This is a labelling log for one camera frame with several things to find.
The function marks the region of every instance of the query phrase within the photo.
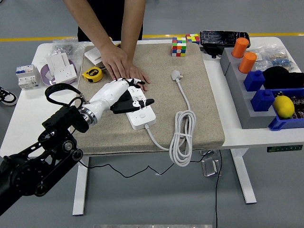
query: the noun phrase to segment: white cable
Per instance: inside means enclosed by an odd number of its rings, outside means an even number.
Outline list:
[[[192,155],[192,138],[193,138],[193,132],[196,124],[196,116],[193,111],[190,109],[190,104],[188,99],[186,98],[186,95],[181,87],[180,81],[178,78],[175,79],[180,91],[187,103],[188,110],[186,111],[179,111],[175,115],[175,130],[174,130],[174,136],[172,138],[170,148],[164,148],[160,146],[156,140],[154,139],[150,128],[148,124],[145,124],[145,128],[147,129],[149,136],[151,137],[152,141],[156,146],[158,146],[160,149],[164,151],[169,151],[169,155],[171,160],[176,163],[179,166],[187,166],[189,162],[191,161],[191,155]],[[185,127],[184,127],[184,133],[181,133],[182,129],[182,123],[183,120],[185,119]],[[186,142],[186,148],[185,148],[185,153],[182,153],[180,151],[180,147]]]

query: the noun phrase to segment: blue tray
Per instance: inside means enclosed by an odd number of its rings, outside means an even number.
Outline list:
[[[282,91],[285,96],[304,96],[304,88],[297,89],[272,89],[273,94]],[[280,131],[281,129],[289,129],[289,128],[302,128],[304,127],[304,118],[303,119],[280,119],[277,116],[268,126],[271,131]]]

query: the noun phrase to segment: white table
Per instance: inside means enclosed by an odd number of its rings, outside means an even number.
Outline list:
[[[264,43],[283,46],[282,41],[275,37],[251,38],[250,40],[250,49],[257,48]],[[170,42],[171,39],[139,41],[141,44]],[[51,52],[51,49],[52,44],[42,44],[37,48],[32,63],[37,66],[38,70],[45,65],[44,58]],[[211,56],[204,53],[202,53],[202,55],[225,134],[225,142],[219,149],[231,150],[245,201],[247,204],[255,203],[256,198],[242,156],[248,148],[252,147],[304,144],[304,128],[284,129],[277,132],[270,131],[268,128],[242,129],[229,87],[219,64],[220,59],[212,59]],[[76,62],[77,72],[80,72],[80,64],[81,61]],[[300,72],[298,68],[293,69],[293,71]],[[75,81],[72,85],[78,87],[78,81]],[[59,105],[49,103],[46,100],[44,95],[46,88],[47,86],[41,82],[38,88],[23,89],[21,91],[0,149],[1,157],[18,153],[36,143],[38,136],[44,131],[41,123],[60,108]],[[70,91],[61,91],[53,96],[56,100],[68,103],[75,94]],[[40,148],[31,156],[38,156],[42,152],[43,149]],[[84,157],[83,162],[88,164],[88,157]],[[86,175],[87,169],[79,166],[74,204],[74,209],[76,209],[77,212],[74,213],[73,211],[73,214],[76,215],[81,214],[81,212],[83,213]]]

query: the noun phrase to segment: orange cup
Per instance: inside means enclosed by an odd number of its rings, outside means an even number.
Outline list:
[[[249,41],[246,38],[238,38],[232,51],[234,58],[242,58],[246,48],[248,47]]]
[[[255,53],[247,52],[244,55],[244,58],[241,64],[239,65],[238,70],[243,74],[248,74],[251,71],[254,63],[256,62],[256,59],[257,55]]]

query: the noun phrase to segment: black shirt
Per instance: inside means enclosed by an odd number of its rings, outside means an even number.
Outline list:
[[[88,2],[112,40],[121,40],[124,18],[124,0],[88,0]],[[78,41],[90,41],[79,27]]]

